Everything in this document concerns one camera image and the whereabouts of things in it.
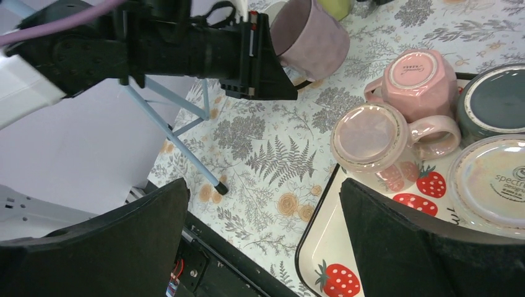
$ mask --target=red strawberry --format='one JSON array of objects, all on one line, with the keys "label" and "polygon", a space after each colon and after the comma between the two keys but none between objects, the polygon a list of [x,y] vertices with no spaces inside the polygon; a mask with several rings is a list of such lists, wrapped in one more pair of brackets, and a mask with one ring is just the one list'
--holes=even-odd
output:
[{"label": "red strawberry", "polygon": [[434,202],[428,199],[425,199],[421,196],[418,196],[418,195],[414,195],[410,193],[402,193],[402,194],[395,195],[394,201],[397,201],[408,207],[412,207],[413,209],[417,209],[433,217],[435,217],[436,214],[438,213],[438,207]]},{"label": "red strawberry", "polygon": [[350,269],[341,264],[331,264],[326,267],[326,261],[319,265],[320,272],[315,284],[319,284],[321,291],[328,297],[353,297],[361,290],[359,279]]},{"label": "red strawberry", "polygon": [[401,171],[395,165],[379,172],[378,176],[390,191],[399,192],[405,186],[403,175],[401,175]]},{"label": "red strawberry", "polygon": [[413,183],[419,177],[419,167],[414,162],[401,162],[401,172],[406,179]]},{"label": "red strawberry", "polygon": [[446,193],[445,179],[441,174],[434,171],[436,166],[427,166],[426,170],[424,168],[424,166],[421,167],[419,178],[415,182],[417,188],[421,191],[421,193],[430,197],[443,197]]}]

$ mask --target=pink mug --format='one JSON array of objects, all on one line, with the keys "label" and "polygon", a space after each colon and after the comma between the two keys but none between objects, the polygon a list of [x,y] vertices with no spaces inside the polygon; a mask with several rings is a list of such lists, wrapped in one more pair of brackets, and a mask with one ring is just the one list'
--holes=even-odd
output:
[{"label": "pink mug", "polygon": [[317,0],[287,2],[271,24],[270,35],[281,65],[311,82],[337,71],[350,48],[346,30]]},{"label": "pink mug", "polygon": [[[422,138],[446,133],[439,141]],[[407,123],[391,105],[365,103],[334,127],[330,149],[336,161],[362,183],[386,193],[405,191],[419,177],[422,160],[455,151],[461,133],[455,120],[436,115]]]},{"label": "pink mug", "polygon": [[[381,96],[374,93],[379,88]],[[404,51],[365,87],[367,101],[392,105],[409,123],[434,115],[454,118],[458,97],[454,69],[433,49]]]}]

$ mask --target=pink cable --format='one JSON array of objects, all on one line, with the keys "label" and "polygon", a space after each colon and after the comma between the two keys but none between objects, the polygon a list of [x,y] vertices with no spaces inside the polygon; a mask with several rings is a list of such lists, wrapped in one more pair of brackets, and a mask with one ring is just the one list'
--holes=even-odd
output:
[{"label": "pink cable", "polygon": [[54,22],[48,24],[0,35],[0,48],[2,46],[11,45],[20,41],[58,33],[83,24],[87,24],[97,17],[107,14],[124,2],[126,2],[126,0],[106,0],[99,5],[90,7],[79,12],[78,14],[70,15],[69,17],[61,20],[55,20]]}]

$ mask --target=floral tablecloth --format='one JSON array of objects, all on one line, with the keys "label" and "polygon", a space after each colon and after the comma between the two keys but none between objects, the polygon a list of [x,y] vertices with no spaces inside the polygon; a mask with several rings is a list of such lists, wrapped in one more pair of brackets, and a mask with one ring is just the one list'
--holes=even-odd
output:
[{"label": "floral tablecloth", "polygon": [[[249,7],[263,11],[272,3]],[[335,121],[363,102],[365,84],[409,48],[438,50],[456,72],[525,62],[523,10],[524,0],[408,0],[376,9],[358,3],[342,21],[351,40],[345,64],[297,101],[237,100],[209,81],[211,120],[181,139],[230,188],[226,196],[169,142],[149,179],[163,186],[184,177],[190,212],[298,295],[313,296],[300,283],[293,257],[336,164],[329,148]],[[201,85],[194,84],[186,99],[202,106]],[[194,119],[183,110],[174,126]]]}]

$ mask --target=mug handle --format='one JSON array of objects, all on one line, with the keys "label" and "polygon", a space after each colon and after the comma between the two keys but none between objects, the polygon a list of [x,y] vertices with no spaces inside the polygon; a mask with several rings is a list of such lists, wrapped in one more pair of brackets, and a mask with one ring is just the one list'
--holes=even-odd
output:
[{"label": "mug handle", "polygon": [[[441,140],[430,143],[418,142],[434,133],[447,132]],[[409,124],[412,148],[421,160],[436,159],[453,152],[461,141],[461,132],[456,122],[448,116],[429,116]]]},{"label": "mug handle", "polygon": [[377,96],[377,95],[375,95],[373,93],[375,90],[377,90],[378,88],[381,87],[381,84],[383,84],[383,78],[382,77],[374,80],[373,82],[369,83],[365,87],[365,99],[368,102],[372,102],[372,103],[383,102],[383,99],[381,97],[379,97],[379,96]]}]

